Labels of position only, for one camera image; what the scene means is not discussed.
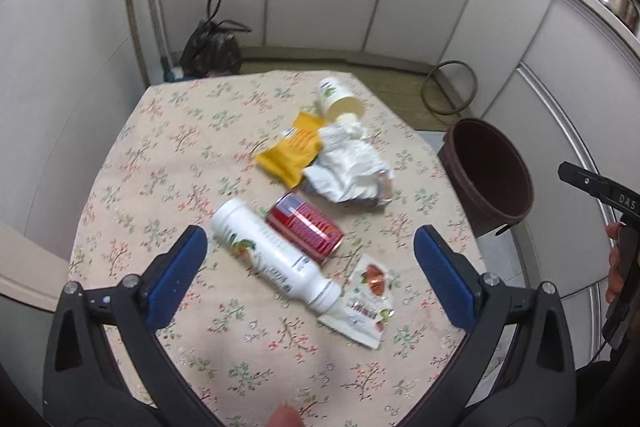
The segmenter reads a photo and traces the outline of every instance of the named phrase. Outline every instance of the metal pot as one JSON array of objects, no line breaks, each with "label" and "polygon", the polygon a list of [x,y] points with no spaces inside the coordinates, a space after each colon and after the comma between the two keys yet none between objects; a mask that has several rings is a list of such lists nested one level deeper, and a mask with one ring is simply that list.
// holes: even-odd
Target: metal pot
[{"label": "metal pot", "polygon": [[638,29],[638,8],[634,0],[598,0],[609,9],[633,34]]}]

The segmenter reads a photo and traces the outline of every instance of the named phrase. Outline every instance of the floral tablecloth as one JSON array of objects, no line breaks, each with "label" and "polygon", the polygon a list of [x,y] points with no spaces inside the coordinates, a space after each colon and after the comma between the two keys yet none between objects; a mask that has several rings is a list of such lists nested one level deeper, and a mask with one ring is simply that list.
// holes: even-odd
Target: floral tablecloth
[{"label": "floral tablecloth", "polygon": [[[307,426],[396,425],[459,344],[418,267],[415,229],[432,223],[480,272],[484,264],[436,154],[354,76],[271,71],[146,91],[98,174],[82,212],[70,268],[85,288],[141,273],[190,223],[203,225],[240,197],[264,215],[284,186],[255,165],[300,110],[315,112],[314,88],[334,74],[364,102],[373,145],[394,166],[384,212],[311,201],[346,232],[324,264],[344,281],[364,252],[392,268],[396,313],[379,349],[316,322],[234,260],[213,238],[171,325],[158,339],[203,402],[229,426],[264,423],[278,404]],[[134,395],[150,402],[116,331],[114,354]]]}]

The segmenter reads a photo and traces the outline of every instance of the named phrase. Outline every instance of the soda can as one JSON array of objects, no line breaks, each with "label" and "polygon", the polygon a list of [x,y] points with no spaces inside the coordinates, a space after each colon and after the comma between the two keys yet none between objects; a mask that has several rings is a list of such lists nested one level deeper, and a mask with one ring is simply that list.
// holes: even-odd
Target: soda can
[{"label": "soda can", "polygon": [[278,199],[265,220],[318,264],[324,263],[344,238],[331,219],[294,192]]}]

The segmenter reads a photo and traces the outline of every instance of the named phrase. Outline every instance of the black plastic bag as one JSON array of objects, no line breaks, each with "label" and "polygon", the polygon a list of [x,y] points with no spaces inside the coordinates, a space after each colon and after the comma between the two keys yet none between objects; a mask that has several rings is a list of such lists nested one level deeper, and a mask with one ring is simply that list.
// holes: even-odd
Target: black plastic bag
[{"label": "black plastic bag", "polygon": [[180,57],[184,76],[204,78],[240,72],[242,58],[234,32],[248,33],[251,28],[230,19],[215,23],[213,17],[220,10],[222,0],[217,1],[213,13],[211,1],[207,0],[207,20],[200,21]]}]

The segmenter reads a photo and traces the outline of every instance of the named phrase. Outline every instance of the white wall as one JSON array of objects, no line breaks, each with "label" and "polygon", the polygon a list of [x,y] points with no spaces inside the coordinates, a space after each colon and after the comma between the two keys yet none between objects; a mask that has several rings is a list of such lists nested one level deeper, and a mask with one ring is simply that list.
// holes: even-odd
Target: white wall
[{"label": "white wall", "polygon": [[125,3],[0,0],[0,28],[0,219],[68,259],[95,175],[144,91]]}]

